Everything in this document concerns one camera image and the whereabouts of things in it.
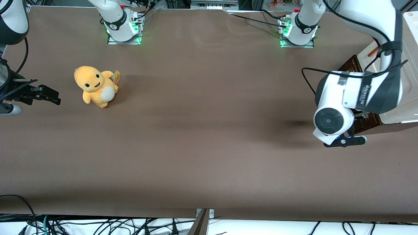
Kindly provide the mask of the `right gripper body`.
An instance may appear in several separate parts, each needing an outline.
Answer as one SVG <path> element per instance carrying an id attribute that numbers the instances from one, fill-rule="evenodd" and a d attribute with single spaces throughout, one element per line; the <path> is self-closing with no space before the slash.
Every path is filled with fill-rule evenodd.
<path id="1" fill-rule="evenodd" d="M 15 77 L 15 71 L 10 69 L 6 60 L 1 60 L 0 70 L 1 100 L 12 100 L 12 97 L 8 97 L 7 93 L 13 89 L 12 79 Z"/>

